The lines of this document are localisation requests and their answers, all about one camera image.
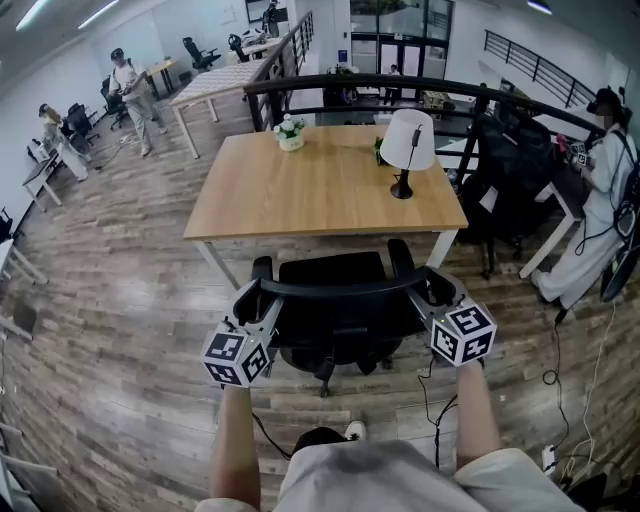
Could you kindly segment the black curved metal railing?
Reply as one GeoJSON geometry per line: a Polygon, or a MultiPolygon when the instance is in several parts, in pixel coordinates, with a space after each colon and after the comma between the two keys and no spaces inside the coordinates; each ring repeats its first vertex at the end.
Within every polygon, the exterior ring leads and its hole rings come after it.
{"type": "Polygon", "coordinates": [[[545,115],[561,123],[558,129],[551,127],[549,132],[555,136],[562,134],[569,140],[591,140],[605,133],[595,122],[581,118],[565,110],[527,99],[513,93],[501,92],[484,86],[468,83],[413,77],[389,76],[381,74],[315,74],[301,75],[300,69],[309,53],[314,36],[314,18],[311,11],[300,18],[298,24],[287,33],[282,42],[275,47],[270,56],[262,59],[262,66],[246,85],[243,93],[249,106],[253,128],[256,132],[265,131],[283,120],[286,113],[291,115],[334,113],[334,112],[383,112],[391,111],[391,106],[330,105],[292,108],[290,99],[294,92],[307,89],[357,89],[364,86],[396,86],[399,89],[414,89],[418,92],[442,92],[448,95],[472,97],[477,101],[470,111],[447,110],[443,107],[423,107],[428,114],[468,118],[471,129],[468,132],[437,130],[438,136],[457,137],[466,141],[462,150],[438,148],[436,154],[446,169],[455,168],[459,177],[470,172],[469,163],[478,162],[479,154],[475,150],[477,141],[476,124],[494,101],[511,108],[521,107],[527,111],[545,115]]]}

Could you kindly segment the dark top desk white legs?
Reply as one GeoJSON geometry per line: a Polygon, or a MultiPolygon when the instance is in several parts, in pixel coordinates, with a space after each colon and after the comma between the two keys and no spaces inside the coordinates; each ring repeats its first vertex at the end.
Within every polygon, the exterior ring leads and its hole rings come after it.
{"type": "Polygon", "coordinates": [[[38,193],[41,189],[43,189],[49,195],[49,197],[57,206],[62,205],[60,198],[48,183],[48,178],[56,170],[59,163],[60,158],[58,152],[56,150],[52,150],[50,156],[43,162],[37,163],[22,183],[22,187],[26,190],[26,192],[30,195],[32,201],[43,213],[47,212],[47,208],[38,199],[38,193]]]}
{"type": "Polygon", "coordinates": [[[581,175],[570,165],[558,170],[552,181],[534,198],[536,203],[543,203],[550,197],[555,198],[564,212],[564,217],[542,244],[538,251],[520,270],[519,277],[527,278],[563,239],[573,225],[583,218],[582,206],[588,196],[588,190],[581,175]]]}

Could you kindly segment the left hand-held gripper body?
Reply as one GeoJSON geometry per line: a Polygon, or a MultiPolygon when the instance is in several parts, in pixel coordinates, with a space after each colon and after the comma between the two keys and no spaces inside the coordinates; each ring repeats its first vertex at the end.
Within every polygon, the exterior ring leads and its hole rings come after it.
{"type": "Polygon", "coordinates": [[[205,338],[202,361],[209,376],[222,386],[250,388],[272,362],[269,352],[273,324],[234,326],[221,322],[205,338]]]}

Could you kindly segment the black office chair with tag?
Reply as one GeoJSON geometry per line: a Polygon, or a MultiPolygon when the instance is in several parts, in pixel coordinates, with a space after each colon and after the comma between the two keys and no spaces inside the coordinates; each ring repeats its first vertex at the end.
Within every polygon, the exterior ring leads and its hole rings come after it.
{"type": "Polygon", "coordinates": [[[460,200],[468,220],[467,240],[486,246],[486,268],[494,271],[497,240],[522,254],[522,241],[548,216],[548,208],[535,201],[552,181],[551,136],[548,129],[518,112],[505,122],[482,116],[476,124],[478,165],[464,181],[460,200]]]}

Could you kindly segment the white linear ceiling light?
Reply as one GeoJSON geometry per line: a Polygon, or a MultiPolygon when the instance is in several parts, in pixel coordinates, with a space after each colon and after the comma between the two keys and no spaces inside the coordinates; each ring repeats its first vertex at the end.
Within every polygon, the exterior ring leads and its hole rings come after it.
{"type": "Polygon", "coordinates": [[[118,5],[118,3],[120,2],[120,0],[110,0],[108,3],[106,3],[104,6],[102,6],[99,10],[97,10],[96,12],[94,12],[93,14],[91,14],[87,19],[85,19],[78,27],[78,30],[83,30],[86,27],[88,27],[90,24],[92,24],[94,21],[96,21],[99,17],[101,17],[102,15],[104,15],[105,13],[109,12],[112,8],[114,8],[115,6],[118,5]]]}
{"type": "Polygon", "coordinates": [[[40,12],[46,7],[50,0],[34,0],[29,9],[19,20],[15,27],[16,32],[25,30],[33,20],[40,14],[40,12]]]}

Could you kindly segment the small yellow wooden desk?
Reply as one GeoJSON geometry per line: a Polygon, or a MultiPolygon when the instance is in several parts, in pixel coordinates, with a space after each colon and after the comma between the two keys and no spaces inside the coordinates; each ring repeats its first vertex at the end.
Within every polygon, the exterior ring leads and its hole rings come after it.
{"type": "Polygon", "coordinates": [[[175,64],[176,61],[169,58],[148,69],[146,82],[150,86],[152,95],[155,99],[159,100],[162,97],[156,84],[156,78],[159,78],[164,84],[166,96],[170,96],[174,93],[175,87],[170,76],[170,70],[175,64]]]}

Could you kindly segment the person's left forearm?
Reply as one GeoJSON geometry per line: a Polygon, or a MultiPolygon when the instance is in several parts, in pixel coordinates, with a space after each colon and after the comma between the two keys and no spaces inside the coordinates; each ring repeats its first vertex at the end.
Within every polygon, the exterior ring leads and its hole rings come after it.
{"type": "Polygon", "coordinates": [[[260,470],[248,388],[226,386],[223,390],[209,491],[212,498],[233,499],[260,508],[260,470]]]}

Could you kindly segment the wooden desk with white legs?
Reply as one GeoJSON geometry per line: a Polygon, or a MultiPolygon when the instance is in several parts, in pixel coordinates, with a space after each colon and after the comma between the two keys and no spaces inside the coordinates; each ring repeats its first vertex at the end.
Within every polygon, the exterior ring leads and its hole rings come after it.
{"type": "Polygon", "coordinates": [[[394,170],[373,151],[382,125],[304,129],[302,148],[281,150],[270,132],[226,138],[211,166],[184,237],[207,264],[238,281],[214,246],[218,240],[261,237],[435,232],[427,260],[440,266],[468,225],[440,164],[415,173],[413,196],[393,197],[394,170]]]}

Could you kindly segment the black framed glass door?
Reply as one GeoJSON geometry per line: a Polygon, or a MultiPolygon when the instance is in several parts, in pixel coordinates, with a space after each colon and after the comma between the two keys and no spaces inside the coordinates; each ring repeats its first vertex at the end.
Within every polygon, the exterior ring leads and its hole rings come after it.
{"type": "Polygon", "coordinates": [[[442,79],[453,11],[451,0],[350,0],[353,65],[442,79]]]}

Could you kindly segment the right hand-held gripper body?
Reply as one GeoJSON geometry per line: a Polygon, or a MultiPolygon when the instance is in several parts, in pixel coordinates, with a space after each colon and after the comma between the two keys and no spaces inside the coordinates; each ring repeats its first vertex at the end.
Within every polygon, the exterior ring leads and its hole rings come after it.
{"type": "Polygon", "coordinates": [[[485,357],[492,349],[497,324],[483,304],[461,302],[456,307],[422,306],[429,332],[427,347],[453,366],[485,357]]]}

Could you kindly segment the white shade table lamp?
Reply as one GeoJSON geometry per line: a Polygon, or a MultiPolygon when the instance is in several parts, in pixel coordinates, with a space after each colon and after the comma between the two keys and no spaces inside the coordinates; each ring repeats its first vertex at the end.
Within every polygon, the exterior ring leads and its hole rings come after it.
{"type": "Polygon", "coordinates": [[[429,114],[416,109],[400,109],[392,115],[379,152],[389,166],[400,171],[390,188],[395,198],[411,198],[409,173],[427,170],[435,164],[434,137],[433,119],[429,114]]]}

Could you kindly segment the black mesh office chair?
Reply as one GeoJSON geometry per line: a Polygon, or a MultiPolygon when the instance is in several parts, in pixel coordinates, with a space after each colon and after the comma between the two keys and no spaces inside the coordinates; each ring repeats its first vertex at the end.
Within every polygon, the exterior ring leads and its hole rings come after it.
{"type": "MultiPolygon", "coordinates": [[[[285,262],[278,282],[288,285],[346,286],[387,279],[376,251],[285,262]]],[[[389,369],[404,338],[425,330],[407,295],[306,299],[287,297],[271,346],[290,366],[322,382],[320,396],[338,366],[354,364],[364,375],[389,369]]]]}

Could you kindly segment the white potted flower plant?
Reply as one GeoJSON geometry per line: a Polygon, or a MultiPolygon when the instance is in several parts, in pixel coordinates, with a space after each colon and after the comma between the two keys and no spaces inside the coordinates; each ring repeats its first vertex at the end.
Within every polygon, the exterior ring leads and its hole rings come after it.
{"type": "Polygon", "coordinates": [[[277,124],[273,131],[281,150],[292,152],[304,146],[303,120],[294,119],[290,114],[285,114],[281,123],[277,124]]]}

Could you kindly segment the black staircase railing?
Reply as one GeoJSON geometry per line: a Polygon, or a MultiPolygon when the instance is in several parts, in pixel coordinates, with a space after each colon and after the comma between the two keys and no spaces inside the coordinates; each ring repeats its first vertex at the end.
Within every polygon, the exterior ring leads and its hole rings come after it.
{"type": "Polygon", "coordinates": [[[524,73],[560,100],[565,108],[586,106],[596,98],[593,91],[559,66],[490,30],[485,31],[484,51],[524,73]]]}

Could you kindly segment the person's right forearm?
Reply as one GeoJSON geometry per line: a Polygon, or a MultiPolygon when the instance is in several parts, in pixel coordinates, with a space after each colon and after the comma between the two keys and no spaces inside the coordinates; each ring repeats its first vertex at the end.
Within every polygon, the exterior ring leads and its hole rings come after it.
{"type": "Polygon", "coordinates": [[[482,364],[476,360],[457,368],[458,430],[456,466],[501,449],[491,396],[482,364]]]}

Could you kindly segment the long patterned white table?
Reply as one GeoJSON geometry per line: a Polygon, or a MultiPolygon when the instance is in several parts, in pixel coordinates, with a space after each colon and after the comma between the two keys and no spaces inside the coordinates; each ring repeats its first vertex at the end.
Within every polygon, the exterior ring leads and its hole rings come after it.
{"type": "Polygon", "coordinates": [[[194,159],[199,159],[200,154],[182,111],[190,105],[204,103],[209,109],[213,122],[217,123],[219,116],[214,100],[222,95],[242,91],[246,85],[252,82],[261,66],[262,60],[250,60],[201,73],[171,101],[170,108],[194,159]]]}

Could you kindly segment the person's white shirt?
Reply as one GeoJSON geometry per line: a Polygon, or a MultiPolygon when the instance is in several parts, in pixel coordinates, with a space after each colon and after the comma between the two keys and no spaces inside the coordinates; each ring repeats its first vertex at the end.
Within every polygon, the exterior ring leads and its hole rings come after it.
{"type": "Polygon", "coordinates": [[[585,512],[521,450],[449,476],[411,443],[315,445],[290,461],[273,512],[585,512]]]}

